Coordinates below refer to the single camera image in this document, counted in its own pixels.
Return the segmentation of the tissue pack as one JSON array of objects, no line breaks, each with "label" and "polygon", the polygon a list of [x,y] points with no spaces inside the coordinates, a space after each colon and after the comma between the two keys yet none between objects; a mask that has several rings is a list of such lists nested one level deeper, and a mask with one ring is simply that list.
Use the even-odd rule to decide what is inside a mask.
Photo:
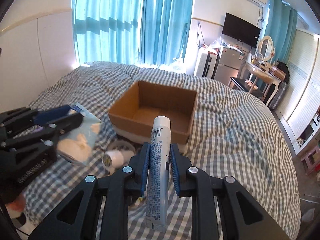
[{"label": "tissue pack", "polygon": [[71,108],[68,115],[80,113],[83,116],[82,123],[61,137],[57,143],[57,153],[74,165],[86,166],[93,156],[101,120],[78,102],[71,105]]}]

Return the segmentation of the white small hair dryer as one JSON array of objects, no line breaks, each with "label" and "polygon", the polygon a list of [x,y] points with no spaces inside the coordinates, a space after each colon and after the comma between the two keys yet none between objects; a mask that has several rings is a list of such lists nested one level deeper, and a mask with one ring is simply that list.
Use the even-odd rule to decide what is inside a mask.
[{"label": "white small hair dryer", "polygon": [[129,142],[124,140],[112,142],[101,158],[107,175],[112,175],[116,170],[127,165],[135,154],[136,149]]}]

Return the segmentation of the white cosmetic tube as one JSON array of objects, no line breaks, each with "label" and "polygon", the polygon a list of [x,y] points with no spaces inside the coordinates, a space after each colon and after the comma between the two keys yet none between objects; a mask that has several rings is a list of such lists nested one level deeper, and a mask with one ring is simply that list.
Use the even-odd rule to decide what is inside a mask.
[{"label": "white cosmetic tube", "polygon": [[170,143],[170,119],[158,116],[151,132],[145,222],[159,232],[167,229]]}]

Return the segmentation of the brown cardboard box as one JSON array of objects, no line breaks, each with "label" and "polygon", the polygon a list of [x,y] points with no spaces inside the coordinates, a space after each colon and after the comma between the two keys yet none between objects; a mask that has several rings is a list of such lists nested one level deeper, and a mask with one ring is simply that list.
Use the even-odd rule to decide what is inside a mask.
[{"label": "brown cardboard box", "polygon": [[108,116],[117,135],[138,144],[150,141],[154,119],[166,116],[170,119],[171,141],[185,146],[196,101],[194,90],[137,81],[111,106]]}]

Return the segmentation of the grey checkered bed quilt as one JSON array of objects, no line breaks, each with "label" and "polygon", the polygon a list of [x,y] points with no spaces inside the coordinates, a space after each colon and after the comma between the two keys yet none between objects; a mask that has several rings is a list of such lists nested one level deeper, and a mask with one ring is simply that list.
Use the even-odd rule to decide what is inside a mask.
[{"label": "grey checkered bed quilt", "polygon": [[49,109],[78,102],[103,123],[87,166],[59,158],[26,188],[24,213],[33,224],[86,175],[105,174],[101,156],[116,139],[107,111],[136,81],[197,91],[185,155],[211,176],[234,176],[290,239],[297,238],[301,211],[295,167],[276,120],[259,99],[212,79],[111,62],[73,70],[30,104]]}]

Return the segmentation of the pink plastic stool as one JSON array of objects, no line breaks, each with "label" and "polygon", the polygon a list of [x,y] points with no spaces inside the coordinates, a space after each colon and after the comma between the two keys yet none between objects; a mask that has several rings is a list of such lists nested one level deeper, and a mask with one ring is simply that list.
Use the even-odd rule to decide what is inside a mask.
[{"label": "pink plastic stool", "polygon": [[319,146],[315,146],[301,157],[305,174],[310,175],[319,165]]}]

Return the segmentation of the left turquoise curtain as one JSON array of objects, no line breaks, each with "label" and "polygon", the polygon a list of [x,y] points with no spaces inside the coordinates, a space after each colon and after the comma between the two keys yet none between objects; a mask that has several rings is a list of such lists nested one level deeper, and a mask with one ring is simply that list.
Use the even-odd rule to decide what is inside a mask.
[{"label": "left turquoise curtain", "polygon": [[142,3],[143,0],[72,0],[79,62],[136,63]]}]

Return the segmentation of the turquoise curtain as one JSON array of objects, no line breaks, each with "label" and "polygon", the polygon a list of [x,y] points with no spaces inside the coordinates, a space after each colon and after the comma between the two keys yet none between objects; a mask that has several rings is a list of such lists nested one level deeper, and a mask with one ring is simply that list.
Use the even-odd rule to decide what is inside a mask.
[{"label": "turquoise curtain", "polygon": [[193,0],[143,0],[140,62],[169,65],[185,57]]},{"label": "turquoise curtain", "polygon": [[298,13],[289,3],[283,0],[268,0],[263,34],[273,41],[275,48],[273,61],[288,63],[297,20]]},{"label": "turquoise curtain", "polygon": [[79,62],[136,63],[142,3],[143,0],[72,0]]}]

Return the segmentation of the white sliding wardrobe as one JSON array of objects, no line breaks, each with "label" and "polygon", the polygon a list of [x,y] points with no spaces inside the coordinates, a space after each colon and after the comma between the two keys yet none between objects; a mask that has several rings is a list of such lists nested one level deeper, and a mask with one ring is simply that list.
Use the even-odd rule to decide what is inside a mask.
[{"label": "white sliding wardrobe", "polygon": [[319,141],[319,35],[297,30],[289,61],[289,84],[276,115],[295,155]]}]

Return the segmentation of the black seat wooden chair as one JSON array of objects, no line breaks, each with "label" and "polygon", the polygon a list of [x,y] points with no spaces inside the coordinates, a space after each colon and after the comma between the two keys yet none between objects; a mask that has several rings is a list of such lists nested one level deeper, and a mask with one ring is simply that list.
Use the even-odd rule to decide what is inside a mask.
[{"label": "black seat wooden chair", "polygon": [[255,96],[256,98],[259,99],[263,99],[264,94],[261,90],[259,90],[258,88],[255,89],[254,87],[250,87],[245,79],[240,79],[237,77],[231,77],[230,81],[227,85],[230,88],[236,87],[239,90],[242,90],[244,92],[247,92],[249,94],[252,94],[253,96]]}]

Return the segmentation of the dark grey suitcase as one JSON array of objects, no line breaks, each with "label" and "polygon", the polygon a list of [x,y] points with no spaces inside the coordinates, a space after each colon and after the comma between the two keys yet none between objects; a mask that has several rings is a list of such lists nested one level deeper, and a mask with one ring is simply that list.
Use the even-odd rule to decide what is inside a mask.
[{"label": "dark grey suitcase", "polygon": [[278,105],[281,103],[281,101],[286,93],[287,88],[288,88],[288,84],[286,82],[283,81],[280,83],[276,94],[274,95],[274,97],[272,98],[270,103],[268,104],[268,108],[270,110],[275,110],[278,107]]}]

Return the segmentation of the white dressing table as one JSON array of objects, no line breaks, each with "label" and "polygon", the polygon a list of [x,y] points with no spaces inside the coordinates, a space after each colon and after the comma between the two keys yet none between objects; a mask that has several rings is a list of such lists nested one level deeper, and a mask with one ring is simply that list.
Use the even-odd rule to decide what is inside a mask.
[{"label": "white dressing table", "polygon": [[268,106],[269,103],[271,102],[271,100],[273,99],[273,97],[275,96],[276,92],[278,91],[278,86],[280,84],[280,80],[275,78],[272,74],[270,74],[268,72],[264,72],[260,67],[254,65],[254,64],[248,63],[248,62],[246,62],[244,67],[242,68],[242,71],[240,74],[240,79],[242,79],[242,80],[244,79],[245,70],[248,70],[253,76],[256,77],[253,82],[252,87],[250,87],[248,90],[249,94],[252,94],[253,88],[259,79],[263,80],[264,83],[268,84],[267,90],[264,92],[264,99],[266,98],[266,95],[267,95],[268,91],[270,90],[271,85],[275,85],[273,93],[270,95],[267,102],[265,103],[265,105]]}]

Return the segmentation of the white suitcase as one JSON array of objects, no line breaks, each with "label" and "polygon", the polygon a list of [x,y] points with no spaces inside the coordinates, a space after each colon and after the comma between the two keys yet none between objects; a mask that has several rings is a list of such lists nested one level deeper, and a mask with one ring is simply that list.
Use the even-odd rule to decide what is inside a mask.
[{"label": "white suitcase", "polygon": [[217,51],[200,48],[195,63],[194,76],[211,79],[217,60]]}]

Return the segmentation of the middle turquoise curtain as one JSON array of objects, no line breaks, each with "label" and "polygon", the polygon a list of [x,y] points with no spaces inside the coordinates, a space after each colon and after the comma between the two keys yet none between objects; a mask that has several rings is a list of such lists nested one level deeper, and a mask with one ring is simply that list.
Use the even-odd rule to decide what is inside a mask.
[{"label": "middle turquoise curtain", "polygon": [[185,57],[193,0],[143,0],[140,62],[169,65]]}]

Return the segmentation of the silver mini fridge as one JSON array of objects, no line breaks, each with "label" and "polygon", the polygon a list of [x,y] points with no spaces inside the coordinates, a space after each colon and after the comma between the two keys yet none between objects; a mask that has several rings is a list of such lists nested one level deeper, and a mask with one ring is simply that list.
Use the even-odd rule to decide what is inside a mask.
[{"label": "silver mini fridge", "polygon": [[231,77],[237,77],[244,54],[234,48],[221,46],[216,60],[213,79],[228,85]]}]

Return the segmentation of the black backpack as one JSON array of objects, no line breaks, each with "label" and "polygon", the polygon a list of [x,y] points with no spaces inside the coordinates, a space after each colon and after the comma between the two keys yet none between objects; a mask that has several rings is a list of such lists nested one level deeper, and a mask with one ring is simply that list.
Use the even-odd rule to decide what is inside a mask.
[{"label": "black backpack", "polygon": [[283,62],[278,62],[277,69],[281,71],[281,79],[288,84],[290,80],[290,73],[287,65]]}]

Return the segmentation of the oval vanity mirror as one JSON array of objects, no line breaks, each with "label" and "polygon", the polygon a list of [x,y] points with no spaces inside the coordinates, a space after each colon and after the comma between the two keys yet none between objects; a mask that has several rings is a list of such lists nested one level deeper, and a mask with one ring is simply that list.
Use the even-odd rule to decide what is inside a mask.
[{"label": "oval vanity mirror", "polygon": [[258,43],[255,55],[259,61],[269,61],[274,56],[274,44],[270,36],[264,36]]}]

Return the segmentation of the right turquoise curtain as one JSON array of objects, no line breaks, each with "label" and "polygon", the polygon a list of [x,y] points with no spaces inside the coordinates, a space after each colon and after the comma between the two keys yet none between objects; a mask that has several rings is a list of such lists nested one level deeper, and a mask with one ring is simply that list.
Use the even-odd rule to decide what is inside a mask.
[{"label": "right turquoise curtain", "polygon": [[273,61],[288,63],[297,20],[298,13],[289,3],[283,0],[268,0],[263,34],[273,41],[275,48]]}]

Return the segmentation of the black wall television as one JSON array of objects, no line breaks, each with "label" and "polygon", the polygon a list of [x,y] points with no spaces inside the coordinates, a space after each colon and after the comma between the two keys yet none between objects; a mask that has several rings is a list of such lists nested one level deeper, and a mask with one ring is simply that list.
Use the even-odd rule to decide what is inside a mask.
[{"label": "black wall television", "polygon": [[261,29],[242,18],[226,13],[222,34],[256,48]]}]

